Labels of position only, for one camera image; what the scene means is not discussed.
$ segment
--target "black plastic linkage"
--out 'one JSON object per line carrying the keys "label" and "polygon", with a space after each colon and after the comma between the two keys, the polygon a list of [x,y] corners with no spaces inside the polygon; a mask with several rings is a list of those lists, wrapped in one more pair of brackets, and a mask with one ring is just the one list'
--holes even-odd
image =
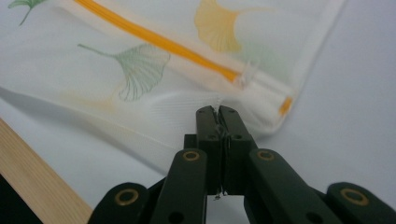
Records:
{"label": "black plastic linkage", "polygon": [[252,150],[247,170],[275,223],[342,223],[273,150]]}
{"label": "black plastic linkage", "polygon": [[222,157],[217,114],[212,106],[206,106],[199,109],[195,117],[197,127],[196,147],[203,150],[207,155],[207,194],[215,195],[221,192]]}
{"label": "black plastic linkage", "polygon": [[223,136],[223,190],[228,195],[244,195],[248,182],[245,161],[249,151],[257,148],[256,143],[236,110],[221,106],[218,118],[227,133]]}
{"label": "black plastic linkage", "polygon": [[171,165],[150,224],[205,223],[206,153],[179,151]]}
{"label": "black plastic linkage", "polygon": [[396,213],[367,189],[350,183],[329,186],[325,198],[344,223],[394,224]]}
{"label": "black plastic linkage", "polygon": [[89,224],[132,223],[143,224],[149,214],[149,191],[134,183],[120,184],[111,189],[91,214]]}
{"label": "black plastic linkage", "polygon": [[367,189],[338,183],[324,194],[308,187],[278,153],[257,148],[232,108],[203,107],[196,122],[165,179],[149,189],[116,186],[89,223],[202,224],[206,194],[222,191],[245,196],[251,224],[396,223],[395,211]]}

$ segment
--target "white table surface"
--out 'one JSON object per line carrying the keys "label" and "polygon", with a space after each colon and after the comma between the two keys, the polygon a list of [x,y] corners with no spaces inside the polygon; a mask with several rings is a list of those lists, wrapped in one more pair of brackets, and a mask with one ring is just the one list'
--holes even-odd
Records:
{"label": "white table surface", "polygon": [[[258,139],[318,190],[361,185],[396,208],[396,1],[349,0],[283,127]],[[0,89],[0,116],[91,207],[123,182],[165,173],[54,105]],[[209,198],[206,223],[248,223],[242,197]]]}

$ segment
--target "mesh laundry bag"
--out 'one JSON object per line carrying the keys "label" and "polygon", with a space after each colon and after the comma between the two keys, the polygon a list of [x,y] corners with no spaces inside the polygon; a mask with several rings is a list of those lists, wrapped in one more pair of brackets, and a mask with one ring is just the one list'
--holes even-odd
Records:
{"label": "mesh laundry bag", "polygon": [[344,0],[14,0],[0,87],[63,106],[166,170],[200,107],[273,133]]}

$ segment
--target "wooden board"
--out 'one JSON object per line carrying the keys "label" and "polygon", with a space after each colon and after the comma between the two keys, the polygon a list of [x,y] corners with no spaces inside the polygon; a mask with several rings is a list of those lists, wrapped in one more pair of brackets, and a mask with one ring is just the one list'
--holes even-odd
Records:
{"label": "wooden board", "polygon": [[91,208],[2,119],[0,174],[42,222],[88,222]]}

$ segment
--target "yellow ginkgo leaf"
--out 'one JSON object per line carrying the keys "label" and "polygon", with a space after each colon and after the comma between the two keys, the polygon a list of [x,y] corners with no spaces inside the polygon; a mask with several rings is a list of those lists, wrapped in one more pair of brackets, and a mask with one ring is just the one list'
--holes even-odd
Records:
{"label": "yellow ginkgo leaf", "polygon": [[213,50],[240,50],[233,33],[233,25],[240,12],[220,6],[216,0],[202,0],[194,18],[199,38]]}

